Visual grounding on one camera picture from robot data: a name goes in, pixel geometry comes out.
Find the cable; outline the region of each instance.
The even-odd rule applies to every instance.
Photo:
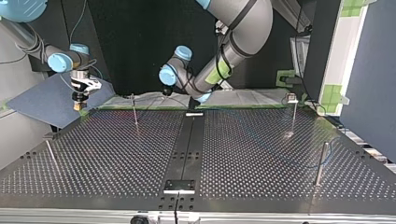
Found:
[[[102,72],[99,70],[99,68],[92,66],[93,70],[96,71],[96,73],[100,76],[101,79],[103,79],[103,74]]]
[[[61,80],[64,82],[64,84],[66,84],[66,86],[67,86],[70,90],[72,90],[72,91],[74,91],[74,92],[76,92],[76,93],[81,93],[81,94],[84,94],[84,93],[85,93],[85,92],[83,92],[83,91],[76,91],[73,87],[71,87],[71,86],[66,82],[66,80],[64,80],[64,78],[62,77],[62,74],[60,74],[59,77],[61,78]]]
[[[72,44],[74,32],[76,31],[77,27],[79,26],[79,24],[80,24],[81,21],[82,21],[82,18],[84,17],[85,8],[87,7],[87,2],[88,2],[88,0],[85,0],[85,1],[84,1],[84,7],[83,7],[83,9],[82,9],[82,11],[81,11],[81,15],[79,16],[78,22],[77,22],[76,25],[74,26],[74,28],[73,28],[73,30],[72,30],[72,33],[70,33],[70,39],[69,39],[69,40],[70,40],[70,44]]]
[[[229,68],[228,74],[231,75],[231,73],[233,72],[233,69],[232,69],[232,67],[231,67],[231,65],[230,65],[229,61],[227,60],[227,58],[226,58],[226,56],[225,56],[225,53],[224,53],[224,41],[226,40],[227,35],[228,35],[230,32],[231,32],[231,30],[228,30],[228,31],[225,33],[225,35],[222,37],[222,39],[220,40],[220,42],[219,42],[219,47],[218,47],[218,51],[217,51],[216,57],[215,57],[215,60],[216,60],[216,70],[217,70],[219,76],[220,76],[221,79],[222,79],[220,85],[221,85],[225,80],[227,80],[227,78],[224,77],[224,75],[220,72],[220,69],[219,69],[219,56],[220,56],[220,55],[221,55],[221,57],[223,58],[224,62],[227,64],[227,66],[228,66],[228,68]],[[186,83],[183,83],[183,82],[181,81],[180,77],[179,77],[179,74],[178,74],[177,70],[176,70],[173,66],[171,66],[169,63],[167,63],[166,65],[168,65],[168,66],[173,70],[173,72],[175,73],[175,75],[177,76],[177,80],[178,80],[178,82],[182,85],[182,88],[181,88],[181,89],[182,89],[183,91],[186,89],[187,85],[189,85],[189,84],[190,84],[190,86],[191,86],[195,91],[197,91],[197,92],[199,92],[199,93],[201,93],[201,94],[208,94],[208,93],[213,93],[214,91],[216,91],[216,90],[212,90],[212,91],[201,91],[201,90],[199,90],[199,89],[195,86],[195,83],[191,82],[191,80],[192,80],[192,78],[193,78],[193,71],[192,71],[192,68],[190,68],[190,67],[187,66],[186,75],[188,76],[189,69],[191,69],[191,71],[192,71],[192,72],[191,72],[191,77],[187,80]]]
[[[31,25],[27,24],[27,26],[31,29],[31,31],[34,34],[35,43],[33,44],[32,47],[29,47],[29,48],[21,47],[18,44],[15,44],[15,46],[19,50],[24,52],[25,54],[33,54],[33,53],[39,52],[41,63],[44,63],[45,61],[48,60],[47,53],[46,53],[46,45],[44,43],[44,40],[43,40],[43,38],[41,38],[41,36],[38,34],[38,32],[36,32],[35,29]]]
[[[27,56],[27,54],[23,54],[23,56],[21,58],[17,59],[17,60],[9,61],[9,62],[3,62],[3,63],[0,63],[0,64],[17,63],[17,62],[22,61],[24,58],[26,58],[26,56]]]
[[[76,68],[76,70],[78,70],[78,71],[85,70],[87,68],[90,68],[90,67],[94,66],[97,62],[98,61],[96,59],[92,59],[87,64],[85,64],[84,66]]]
[[[3,117],[0,117],[0,119],[6,118],[6,117],[8,117],[8,116],[10,116],[10,115],[13,115],[13,114],[15,114],[15,113],[17,113],[17,111],[13,111],[13,112],[11,112],[11,113],[9,113],[9,114],[6,114],[6,115],[4,115]]]
[[[175,224],[178,224],[178,217],[177,217],[177,207],[178,207],[178,199],[180,197],[180,193],[177,195],[177,200],[176,200],[176,205],[175,205],[175,211],[174,211],[174,215],[175,215]]]
[[[188,106],[184,105],[182,102],[180,102],[180,101],[177,100],[177,99],[173,99],[173,98],[170,98],[170,97],[165,97],[165,99],[166,99],[166,100],[175,101],[175,102],[179,103],[180,105],[183,105],[183,107],[186,107],[187,109],[189,108]]]

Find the green tape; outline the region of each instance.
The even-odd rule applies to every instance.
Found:
[[[230,72],[230,68],[228,67],[226,62],[224,62],[224,61],[219,62],[219,70],[221,72],[222,77],[224,77],[224,78],[230,77],[230,74],[228,74]],[[216,85],[217,83],[219,83],[222,80],[222,77],[219,75],[218,69],[215,66],[213,71],[205,79],[205,82],[212,84],[212,85]]]
[[[321,105],[326,109],[326,113],[335,113],[337,106],[341,104],[341,85],[326,85],[324,87],[324,92],[321,98]]]
[[[80,110],[78,111],[79,116],[82,121],[88,119],[90,117],[90,111],[89,110]]]
[[[365,6],[364,0],[345,0],[341,17],[359,17],[361,9]]]
[[[8,101],[0,102],[0,110],[8,110],[9,107],[7,106]]]
[[[295,77],[296,72],[294,70],[280,70],[277,71],[277,76],[276,76],[276,86],[277,87],[285,87],[285,88],[292,88],[293,85],[291,84],[286,84],[285,82],[281,81],[280,79],[282,77]]]

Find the metal rod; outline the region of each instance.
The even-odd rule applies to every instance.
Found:
[[[318,165],[318,172],[317,172],[317,177],[315,178],[315,186],[320,186],[320,180],[322,177],[322,173],[323,173],[323,167],[324,167],[324,162],[326,160],[326,155],[327,155],[327,151],[329,150],[329,143],[325,142],[323,144],[323,149],[320,155],[320,161],[319,161],[319,165]]]
[[[50,156],[52,157],[53,160],[55,160],[55,155],[54,155],[53,152],[52,152],[52,147],[50,146],[50,141],[49,141],[49,140],[46,140],[46,143],[47,143],[47,147],[49,148],[49,154],[50,154]]]

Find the gray panel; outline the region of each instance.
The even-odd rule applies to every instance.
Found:
[[[318,0],[311,35],[304,82],[309,95],[318,100],[329,61],[332,38],[338,20],[341,0]]]
[[[64,73],[62,77],[71,83],[69,74]],[[103,80],[101,82],[102,89],[90,96],[87,109],[95,108],[114,96],[111,84]],[[30,118],[64,128],[80,117],[73,109],[72,93],[58,74],[12,99],[7,105]]]
[[[0,173],[1,206],[157,209],[183,112],[140,111],[137,128],[133,116],[96,112],[51,143],[56,161],[44,147],[22,156]]]
[[[396,1],[369,6],[347,88],[350,104],[341,121],[353,133],[396,162]]]

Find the black cable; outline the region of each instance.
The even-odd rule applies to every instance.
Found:
[[[180,193],[177,195],[177,200],[176,200],[176,205],[175,205],[175,211],[174,211],[174,215],[175,215],[175,224],[178,224],[178,217],[177,217],[177,207],[178,207],[178,198],[180,197]]]
[[[11,112],[11,113],[9,113],[9,114],[6,114],[6,115],[4,115],[3,117],[0,117],[0,119],[6,118],[6,117],[8,117],[8,116],[10,116],[10,115],[13,115],[13,114],[15,114],[15,113],[17,113],[17,111],[13,111],[13,112]]]
[[[0,63],[0,64],[17,63],[17,62],[22,61],[24,58],[26,58],[26,56],[27,56],[27,54],[24,54],[21,58],[19,58],[19,59],[17,59],[17,60],[9,61],[9,62],[3,62],[3,63]]]
[[[69,46],[70,46],[72,43],[70,43],[69,27],[67,25],[66,13],[64,12],[64,0],[61,0],[61,7],[62,7],[62,13],[64,15],[64,25],[66,27],[67,41],[69,41]]]
[[[219,76],[221,77],[222,81],[224,82],[226,80],[226,78],[223,76],[223,74],[220,72],[219,69],[219,57],[221,55],[221,57],[223,58],[224,62],[227,64],[228,68],[229,68],[229,72],[228,74],[230,75],[233,72],[233,69],[230,66],[230,63],[228,62],[227,58],[225,57],[224,54],[224,41],[227,38],[227,35],[230,33],[230,29],[225,33],[225,35],[221,38],[220,40],[220,44],[219,44],[219,48],[218,48],[218,52],[216,53],[216,70],[218,71]]]
[[[231,32],[231,30],[228,30],[228,31],[226,32],[226,34],[223,36],[223,38],[220,40],[219,47],[218,47],[218,52],[216,53],[216,69],[217,69],[217,72],[218,72],[219,76],[220,76],[221,79],[222,79],[220,85],[222,84],[222,82],[224,82],[225,80],[227,80],[227,78],[225,78],[224,75],[223,75],[223,74],[220,72],[220,70],[219,70],[219,56],[220,56],[220,54],[221,54],[221,57],[223,58],[224,62],[227,64],[227,66],[228,66],[228,68],[229,68],[228,74],[231,75],[231,73],[233,72],[233,69],[232,69],[232,67],[231,67],[231,65],[230,65],[230,63],[229,63],[229,61],[227,60],[227,57],[225,56],[225,52],[224,52],[224,41],[225,41],[225,39],[227,38],[227,35],[228,35],[230,32]],[[199,89],[195,86],[195,83],[191,82],[191,80],[192,80],[192,78],[193,78],[193,71],[191,72],[191,77],[187,80],[187,82],[186,82],[186,83],[183,83],[183,82],[181,81],[180,77],[178,76],[178,72],[176,71],[176,69],[173,68],[173,66],[171,66],[169,63],[167,63],[166,65],[168,65],[168,66],[173,70],[173,72],[175,73],[175,75],[177,76],[178,82],[180,82],[180,84],[182,85],[182,87],[181,87],[181,90],[182,90],[182,91],[185,91],[187,85],[190,84],[190,86],[191,86],[195,91],[197,91],[197,92],[199,92],[199,93],[201,93],[201,94],[208,94],[208,93],[214,92],[214,90],[212,90],[212,91],[201,91],[201,90],[199,90]],[[188,75],[189,69],[192,69],[192,68],[190,68],[190,67],[187,66],[186,75]]]

